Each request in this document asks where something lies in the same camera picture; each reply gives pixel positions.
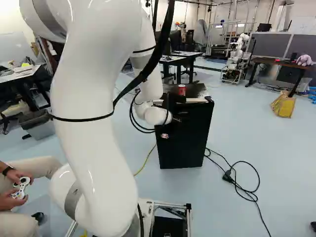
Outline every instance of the trash bin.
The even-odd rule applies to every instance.
[[[27,131],[35,140],[55,134],[55,128],[51,116],[47,110],[39,110],[26,115],[19,119],[23,130]]]

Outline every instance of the stuffed animal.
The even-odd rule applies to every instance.
[[[299,57],[296,61],[297,65],[299,66],[310,66],[313,64],[312,58],[309,55],[302,55],[301,57]]]

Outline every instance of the game controller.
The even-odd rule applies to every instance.
[[[15,193],[11,194],[13,199],[23,199],[25,197],[25,189],[30,184],[31,179],[29,177],[21,177],[20,184],[13,183],[13,187],[17,188]]]

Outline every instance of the person's hand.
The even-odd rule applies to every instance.
[[[15,193],[16,189],[11,189],[3,194],[0,194],[0,211],[8,211],[16,206],[22,206],[28,200],[26,195],[23,199],[14,199],[11,194]]]
[[[17,184],[20,184],[20,178],[23,177],[23,176],[29,177],[31,179],[30,184],[32,184],[33,180],[34,180],[32,174],[27,173],[27,172],[23,172],[23,171],[19,171],[19,170],[16,170],[16,169],[9,170],[7,172],[7,174],[6,174],[6,176],[13,183],[17,183]]]

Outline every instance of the wristwatch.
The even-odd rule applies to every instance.
[[[2,174],[4,176],[6,176],[7,172],[9,172],[10,170],[14,169],[12,166],[8,165],[7,168],[5,168],[3,171],[2,171]]]

